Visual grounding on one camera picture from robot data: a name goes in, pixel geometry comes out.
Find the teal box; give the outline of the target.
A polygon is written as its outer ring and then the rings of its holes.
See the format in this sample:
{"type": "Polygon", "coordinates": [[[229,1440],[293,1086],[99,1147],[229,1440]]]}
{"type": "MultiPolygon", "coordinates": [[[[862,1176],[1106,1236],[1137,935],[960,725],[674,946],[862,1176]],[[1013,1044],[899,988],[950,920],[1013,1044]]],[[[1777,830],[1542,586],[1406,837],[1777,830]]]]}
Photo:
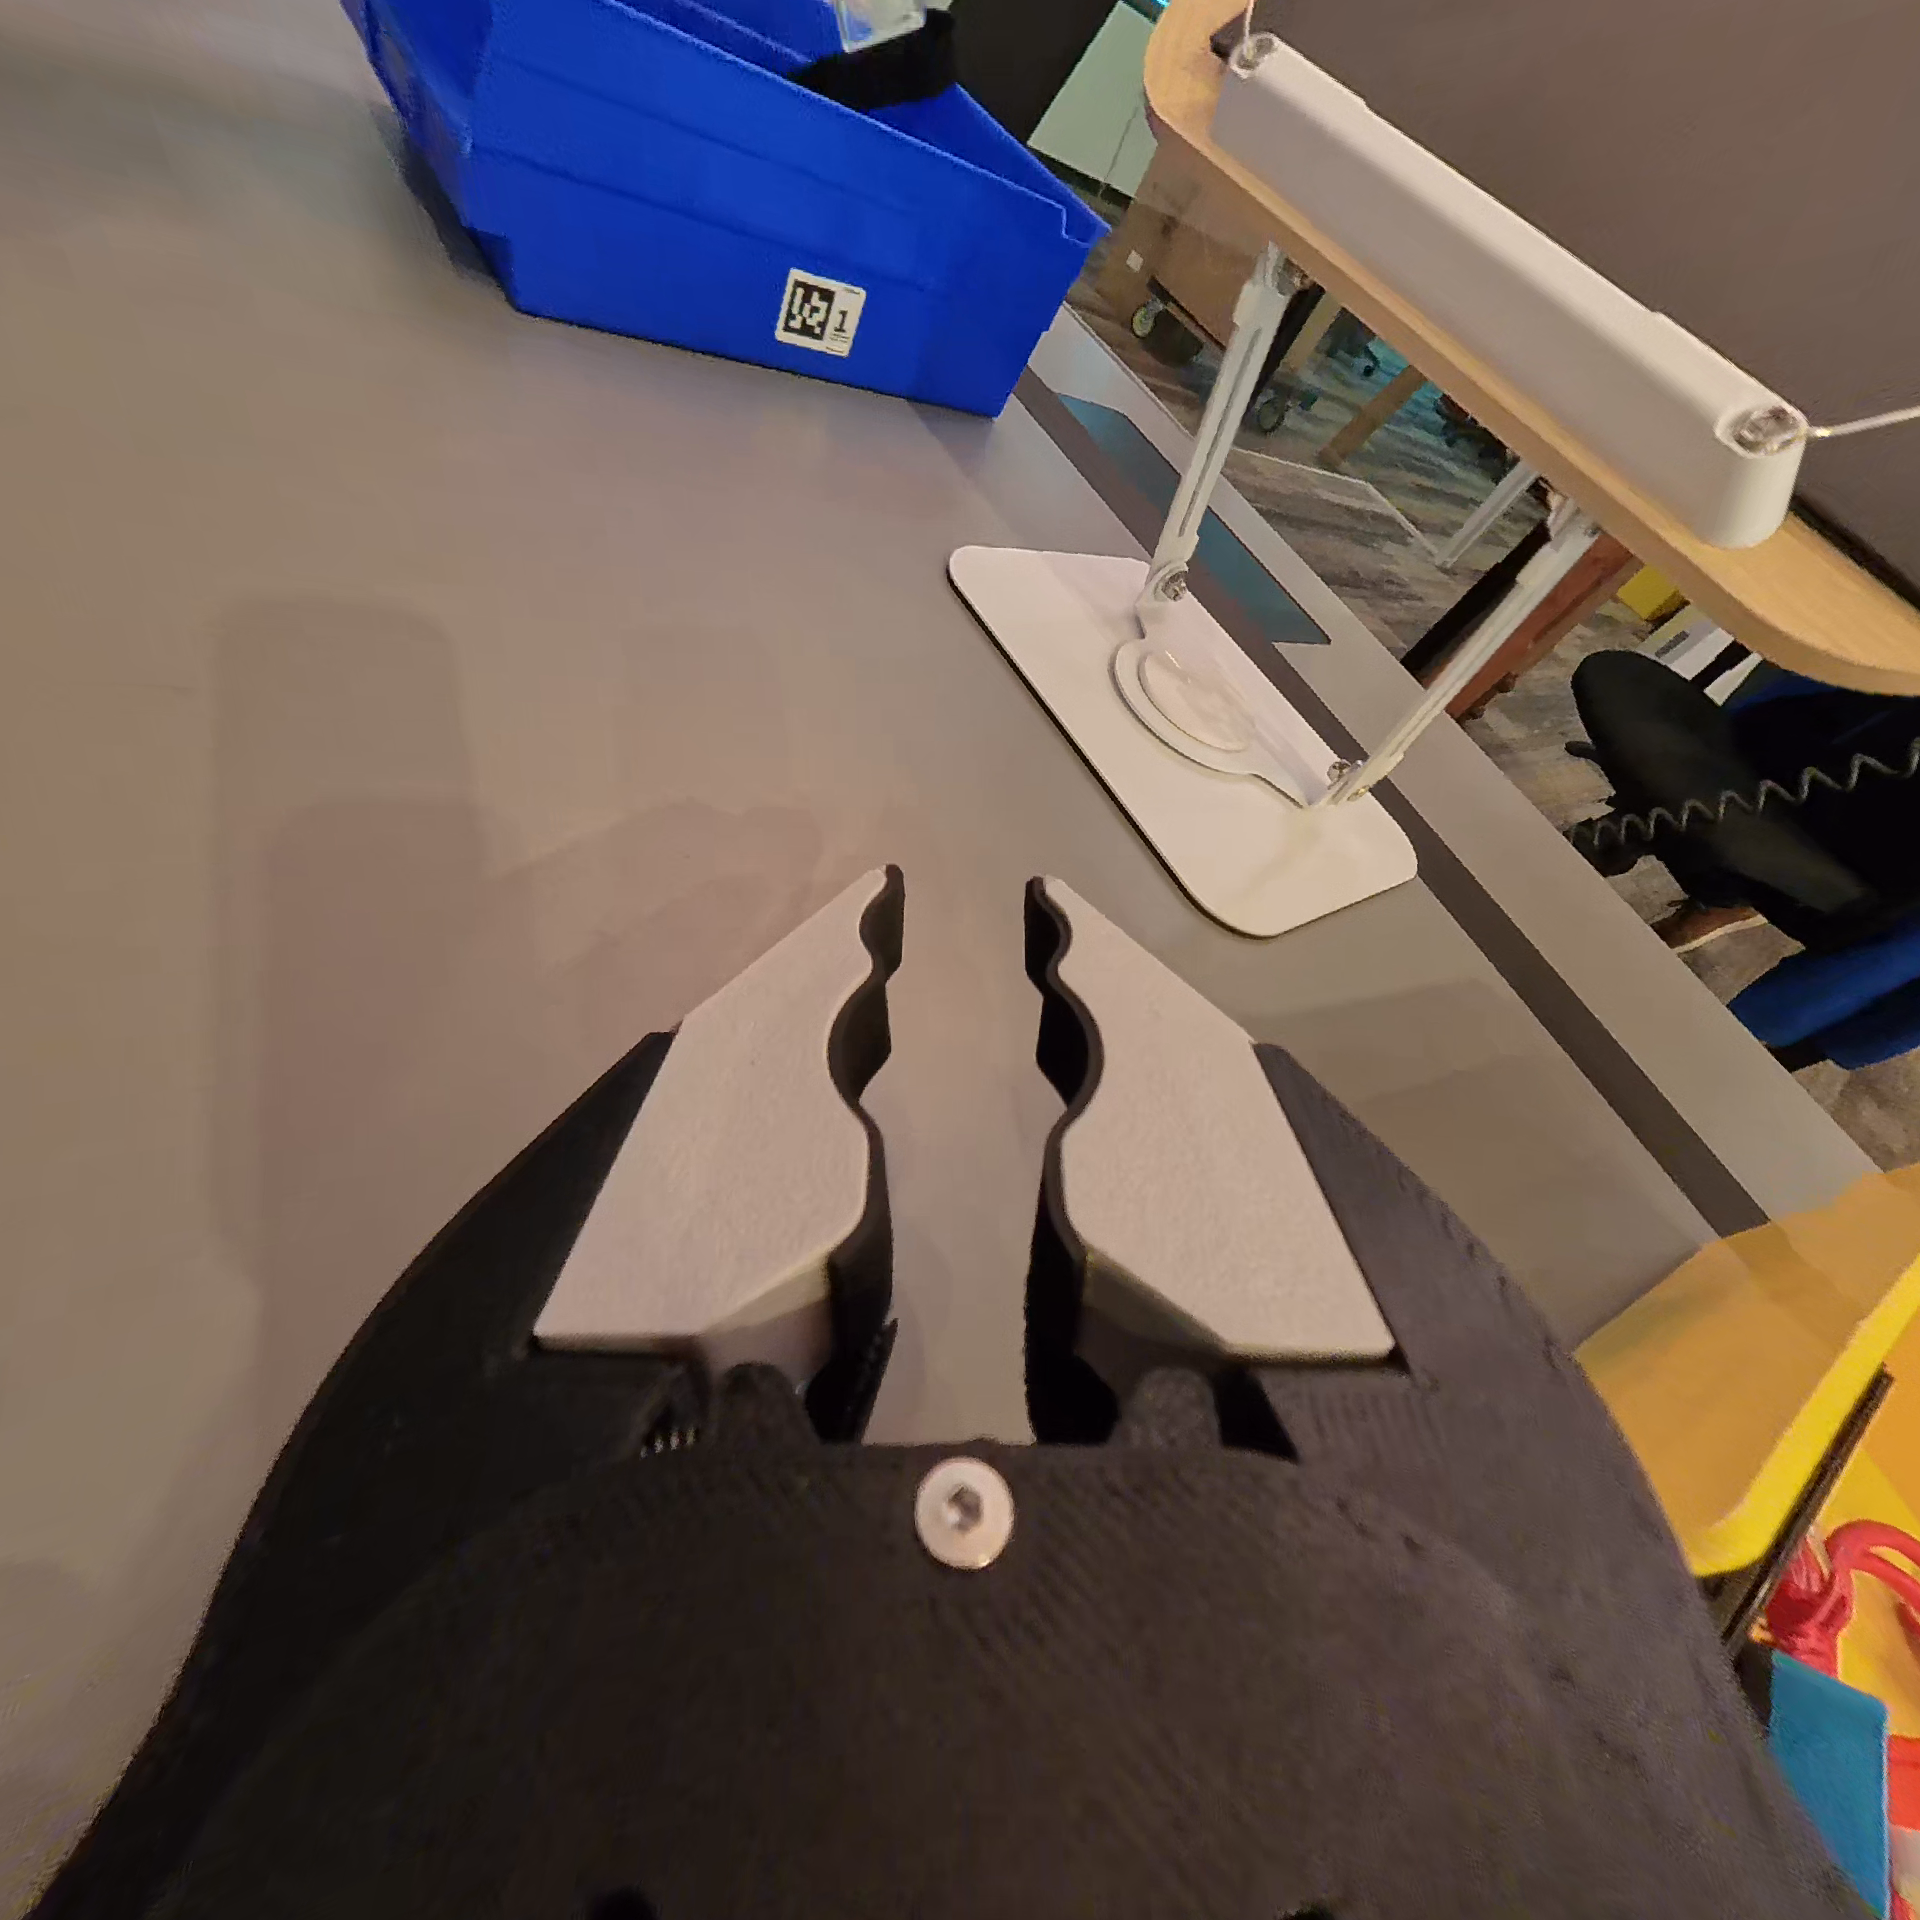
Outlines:
{"type": "Polygon", "coordinates": [[[1887,1708],[1772,1651],[1769,1751],[1845,1881],[1875,1917],[1887,1917],[1887,1708]]]}

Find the yellow plastic bin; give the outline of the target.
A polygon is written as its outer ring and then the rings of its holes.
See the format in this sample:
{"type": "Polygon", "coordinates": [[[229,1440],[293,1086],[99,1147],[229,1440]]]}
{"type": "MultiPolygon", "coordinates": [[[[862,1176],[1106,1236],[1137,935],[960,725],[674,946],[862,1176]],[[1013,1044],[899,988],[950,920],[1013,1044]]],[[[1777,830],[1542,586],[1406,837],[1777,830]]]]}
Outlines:
{"type": "Polygon", "coordinates": [[[1696,1579],[1762,1562],[1915,1324],[1915,1171],[1716,1238],[1574,1361],[1696,1579]]]}

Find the blue plastic bin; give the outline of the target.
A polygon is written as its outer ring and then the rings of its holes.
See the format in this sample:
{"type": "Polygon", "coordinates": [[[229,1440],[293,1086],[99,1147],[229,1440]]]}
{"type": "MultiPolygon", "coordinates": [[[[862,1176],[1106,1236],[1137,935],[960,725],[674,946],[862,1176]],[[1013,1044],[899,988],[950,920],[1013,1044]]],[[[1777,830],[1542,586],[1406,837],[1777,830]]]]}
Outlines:
{"type": "Polygon", "coordinates": [[[948,8],[875,53],[833,4],[341,10],[526,318],[995,417],[1106,235],[948,8]]]}

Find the red looped item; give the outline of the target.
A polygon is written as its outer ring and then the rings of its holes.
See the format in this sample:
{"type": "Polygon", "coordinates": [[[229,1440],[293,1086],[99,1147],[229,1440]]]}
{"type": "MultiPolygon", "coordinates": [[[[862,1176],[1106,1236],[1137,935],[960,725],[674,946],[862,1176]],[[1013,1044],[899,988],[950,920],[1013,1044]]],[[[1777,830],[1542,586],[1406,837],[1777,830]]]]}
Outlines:
{"type": "Polygon", "coordinates": [[[1879,1519],[1839,1525],[1823,1548],[1792,1555],[1762,1614],[1769,1646],[1839,1681],[1861,1579],[1885,1587],[1915,1657],[1915,1534],[1879,1519]]]}

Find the wooden background table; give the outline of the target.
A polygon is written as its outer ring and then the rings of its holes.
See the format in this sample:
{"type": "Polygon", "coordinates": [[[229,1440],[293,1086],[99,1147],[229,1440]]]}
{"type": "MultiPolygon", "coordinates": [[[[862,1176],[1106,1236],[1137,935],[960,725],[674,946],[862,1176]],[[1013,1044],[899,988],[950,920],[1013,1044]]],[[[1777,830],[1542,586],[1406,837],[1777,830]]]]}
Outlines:
{"type": "MultiPolygon", "coordinates": [[[[1323,355],[1315,378],[1309,425],[1331,430],[1315,445],[1323,476],[1356,481],[1363,506],[1386,511],[1386,531],[1356,570],[1384,604],[1390,650],[1432,683],[1545,543],[1562,495],[1374,340],[1323,355]]],[[[1493,669],[1487,691],[1470,691],[1468,713],[1559,685],[1587,653],[1639,648],[1651,624],[1626,604],[1634,577],[1639,564],[1596,539],[1515,636],[1518,657],[1493,669]]]]}

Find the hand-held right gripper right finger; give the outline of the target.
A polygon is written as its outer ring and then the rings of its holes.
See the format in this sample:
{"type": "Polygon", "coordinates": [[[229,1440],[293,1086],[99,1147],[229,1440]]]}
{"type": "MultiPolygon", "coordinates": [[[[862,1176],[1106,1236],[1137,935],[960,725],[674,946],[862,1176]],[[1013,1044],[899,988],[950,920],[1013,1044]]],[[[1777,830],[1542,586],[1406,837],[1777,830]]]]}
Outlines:
{"type": "Polygon", "coordinates": [[[1164,1368],[1204,1381],[1230,1444],[1280,1365],[1384,1365],[1397,1337],[1235,1017],[1061,878],[1030,878],[1021,958],[1061,1103],[1021,1299],[1034,1444],[1106,1444],[1164,1368]]]}

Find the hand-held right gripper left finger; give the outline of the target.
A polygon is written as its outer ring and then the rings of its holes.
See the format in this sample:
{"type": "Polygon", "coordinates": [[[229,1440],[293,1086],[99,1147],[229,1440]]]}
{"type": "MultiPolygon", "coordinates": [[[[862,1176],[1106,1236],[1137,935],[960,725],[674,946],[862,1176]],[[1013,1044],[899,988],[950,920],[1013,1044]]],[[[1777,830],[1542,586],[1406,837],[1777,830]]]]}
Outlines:
{"type": "Polygon", "coordinates": [[[857,1444],[892,1358],[892,1200],[862,1092],[892,1055],[905,878],[875,869],[670,1032],[534,1320],[560,1355],[773,1365],[857,1444]]]}

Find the white bar housing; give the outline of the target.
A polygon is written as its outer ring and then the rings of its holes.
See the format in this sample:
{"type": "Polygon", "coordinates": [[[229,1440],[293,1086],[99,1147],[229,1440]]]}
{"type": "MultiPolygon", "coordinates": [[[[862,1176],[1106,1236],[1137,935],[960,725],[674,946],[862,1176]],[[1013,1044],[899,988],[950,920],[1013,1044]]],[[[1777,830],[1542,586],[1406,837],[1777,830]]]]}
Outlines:
{"type": "Polygon", "coordinates": [[[1275,33],[1240,37],[1211,135],[1696,540],[1755,547],[1782,526],[1807,435],[1797,409],[1275,33]]]}

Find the wood-edged dark board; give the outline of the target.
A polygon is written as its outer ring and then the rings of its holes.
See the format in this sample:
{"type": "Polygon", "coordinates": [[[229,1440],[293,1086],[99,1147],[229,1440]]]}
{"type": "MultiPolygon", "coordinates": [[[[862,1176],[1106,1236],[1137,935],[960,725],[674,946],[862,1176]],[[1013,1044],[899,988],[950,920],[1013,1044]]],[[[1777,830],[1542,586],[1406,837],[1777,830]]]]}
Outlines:
{"type": "Polygon", "coordinates": [[[1262,238],[1749,650],[1915,691],[1915,4],[1255,4],[1429,155],[1807,417],[1782,526],[1696,540],[1215,144],[1246,4],[1164,4],[1144,107],[1262,238]]]}

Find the black office chair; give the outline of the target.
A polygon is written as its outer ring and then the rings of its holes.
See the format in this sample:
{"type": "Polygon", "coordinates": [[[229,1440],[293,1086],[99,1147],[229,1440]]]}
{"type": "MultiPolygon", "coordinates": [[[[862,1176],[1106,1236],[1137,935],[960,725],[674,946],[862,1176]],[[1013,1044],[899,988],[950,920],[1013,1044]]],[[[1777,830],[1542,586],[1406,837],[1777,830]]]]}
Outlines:
{"type": "Polygon", "coordinates": [[[1696,906],[1751,911],[1803,949],[1915,918],[1915,698],[1792,676],[1711,703],[1666,664],[1596,653],[1573,706],[1606,779],[1564,830],[1596,875],[1653,857],[1696,906]]]}

